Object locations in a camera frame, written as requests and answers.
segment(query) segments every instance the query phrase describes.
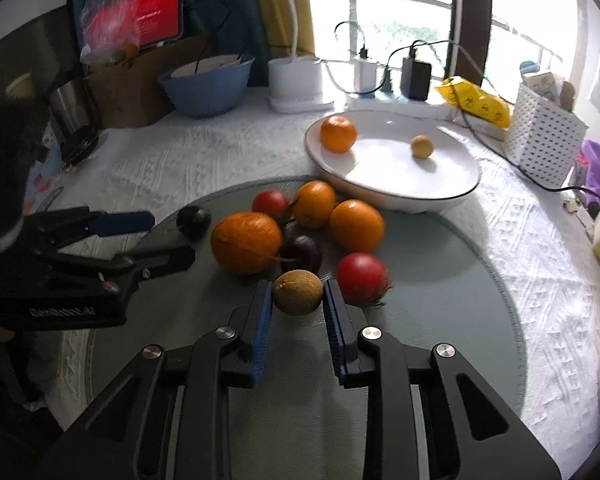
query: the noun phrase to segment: metal bolt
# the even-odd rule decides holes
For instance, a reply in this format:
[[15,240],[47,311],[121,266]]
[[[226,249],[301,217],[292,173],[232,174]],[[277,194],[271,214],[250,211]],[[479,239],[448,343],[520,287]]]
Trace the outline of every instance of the metal bolt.
[[235,335],[235,330],[230,326],[221,326],[216,330],[218,339],[231,339]]
[[111,294],[120,292],[120,286],[116,282],[102,282],[102,288]]
[[381,336],[381,330],[379,328],[376,328],[375,326],[368,326],[362,329],[362,337],[364,337],[365,339],[380,339]]
[[149,345],[142,349],[142,357],[145,359],[156,359],[161,353],[162,349],[158,345]]
[[453,357],[456,355],[456,349],[449,343],[440,343],[436,346],[436,352],[440,357]]

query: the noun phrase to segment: white perforated basket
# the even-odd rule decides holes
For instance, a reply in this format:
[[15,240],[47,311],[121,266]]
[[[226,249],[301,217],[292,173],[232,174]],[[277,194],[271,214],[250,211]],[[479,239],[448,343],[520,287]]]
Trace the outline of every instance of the white perforated basket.
[[560,187],[587,132],[572,113],[520,85],[507,139],[507,158],[540,184]]

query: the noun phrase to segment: plastic bag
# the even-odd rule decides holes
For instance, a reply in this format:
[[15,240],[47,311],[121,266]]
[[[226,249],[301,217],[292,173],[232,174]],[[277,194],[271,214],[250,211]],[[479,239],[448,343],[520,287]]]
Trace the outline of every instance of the plastic bag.
[[85,0],[80,61],[93,67],[135,57],[140,45],[136,18],[137,0]]

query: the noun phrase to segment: orange fruit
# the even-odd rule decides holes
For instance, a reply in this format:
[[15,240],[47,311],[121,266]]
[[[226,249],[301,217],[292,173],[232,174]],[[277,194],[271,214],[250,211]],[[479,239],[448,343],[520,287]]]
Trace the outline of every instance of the orange fruit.
[[384,235],[382,215],[360,200],[338,204],[331,213],[329,224],[337,243],[350,253],[370,253]]
[[211,250],[220,267],[232,274],[256,274],[276,259],[282,231],[264,213],[229,215],[211,232]]
[[356,142],[356,127],[346,117],[327,117],[320,125],[320,142],[333,153],[344,153]]
[[336,207],[336,192],[333,187],[321,180],[307,182],[296,192],[294,216],[303,227],[317,229],[329,221],[331,211]]

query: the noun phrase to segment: tomato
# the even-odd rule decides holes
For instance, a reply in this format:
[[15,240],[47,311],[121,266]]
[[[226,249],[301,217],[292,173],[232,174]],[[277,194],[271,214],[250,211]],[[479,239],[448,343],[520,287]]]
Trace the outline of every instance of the tomato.
[[341,259],[336,279],[344,301],[355,306],[378,302],[390,285],[384,264],[368,253],[352,253]]
[[282,215],[289,203],[289,199],[277,189],[267,189],[256,195],[251,210],[277,217]]

